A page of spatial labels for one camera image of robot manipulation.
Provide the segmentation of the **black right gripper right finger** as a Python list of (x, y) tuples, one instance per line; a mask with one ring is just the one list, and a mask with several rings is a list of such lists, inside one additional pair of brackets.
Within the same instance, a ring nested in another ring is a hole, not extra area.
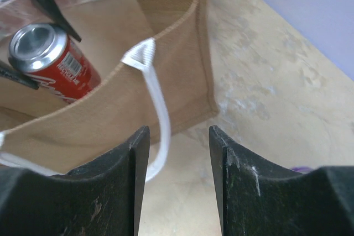
[(295, 172), (215, 125), (209, 147), (223, 235), (353, 234), (353, 167)]

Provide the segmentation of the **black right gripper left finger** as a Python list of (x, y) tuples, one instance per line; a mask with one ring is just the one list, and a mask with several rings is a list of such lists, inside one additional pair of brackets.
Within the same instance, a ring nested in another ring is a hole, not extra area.
[(137, 235), (150, 130), (66, 175), (1, 168), (2, 235)]

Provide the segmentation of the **red cola can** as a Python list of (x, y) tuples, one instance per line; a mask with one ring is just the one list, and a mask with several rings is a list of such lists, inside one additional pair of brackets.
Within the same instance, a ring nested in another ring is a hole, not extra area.
[(8, 61), (39, 86), (73, 103), (101, 83), (101, 77), (69, 35), (54, 23), (19, 29), (8, 46)]

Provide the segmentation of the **brown canvas tote bag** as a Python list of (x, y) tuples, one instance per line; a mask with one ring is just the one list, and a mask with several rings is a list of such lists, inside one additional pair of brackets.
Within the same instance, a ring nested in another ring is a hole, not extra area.
[(218, 113), (207, 0), (56, 0), (99, 73), (82, 99), (63, 99), (54, 79), (38, 90), (1, 79), (1, 164), (65, 174), (150, 127), (163, 168), (171, 135)]

